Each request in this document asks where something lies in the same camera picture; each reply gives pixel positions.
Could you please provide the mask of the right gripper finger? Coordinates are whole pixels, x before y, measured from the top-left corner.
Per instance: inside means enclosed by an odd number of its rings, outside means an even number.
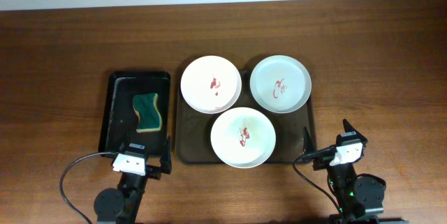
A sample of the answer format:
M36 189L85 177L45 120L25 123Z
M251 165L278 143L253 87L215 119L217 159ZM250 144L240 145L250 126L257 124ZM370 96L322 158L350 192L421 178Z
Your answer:
M313 139L307 129L304 127L304 138L303 138L303 154L310 154L315 152L315 146Z
M356 130L347 119L343 119L343 127L345 130L345 136L356 137L360 139L361 142L366 142L367 138L362 135L358 130Z

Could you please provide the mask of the green and yellow sponge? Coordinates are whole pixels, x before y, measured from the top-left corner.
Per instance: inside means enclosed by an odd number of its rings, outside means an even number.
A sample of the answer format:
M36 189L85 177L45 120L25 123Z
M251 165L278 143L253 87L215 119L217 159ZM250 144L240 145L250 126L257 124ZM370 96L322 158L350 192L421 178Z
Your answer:
M139 94L133 97L133 110L138 118L137 133L161 130L162 118L157 105L158 98L157 93Z

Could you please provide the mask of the white plate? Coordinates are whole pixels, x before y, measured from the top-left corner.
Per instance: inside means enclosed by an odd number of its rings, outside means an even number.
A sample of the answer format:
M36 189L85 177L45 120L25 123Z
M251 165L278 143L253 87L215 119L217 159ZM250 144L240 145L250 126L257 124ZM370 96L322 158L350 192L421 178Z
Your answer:
M180 80L183 99L194 110L217 114L235 104L242 90L239 70L229 60L204 56L192 61Z
M273 153L276 132L258 110L236 107L221 114L212 125L210 142L225 164L249 169L263 164Z

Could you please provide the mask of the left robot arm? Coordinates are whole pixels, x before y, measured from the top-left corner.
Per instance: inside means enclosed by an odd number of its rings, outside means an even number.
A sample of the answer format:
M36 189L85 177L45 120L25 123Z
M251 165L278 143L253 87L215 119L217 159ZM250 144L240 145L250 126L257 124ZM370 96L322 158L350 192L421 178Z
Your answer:
M97 223L135 223L136 216L148 179L159 180L162 174L170 174L171 136L168 136L160 157L160 166L146 165L146 175L123 172L116 188L101 191L94 201Z

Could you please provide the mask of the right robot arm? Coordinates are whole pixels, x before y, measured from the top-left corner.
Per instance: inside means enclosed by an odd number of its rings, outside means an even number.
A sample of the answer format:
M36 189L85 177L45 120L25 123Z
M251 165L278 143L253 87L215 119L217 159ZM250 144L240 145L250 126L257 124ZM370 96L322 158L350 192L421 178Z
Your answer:
M312 162L313 169L326 170L329 191L316 188L328 196L337 209L329 217L330 223L378 223L383 213L386 182L372 174L358 174L354 164L364 156L368 140L346 119L344 132L336 143L317 150L308 130L305 130L303 154L294 165Z

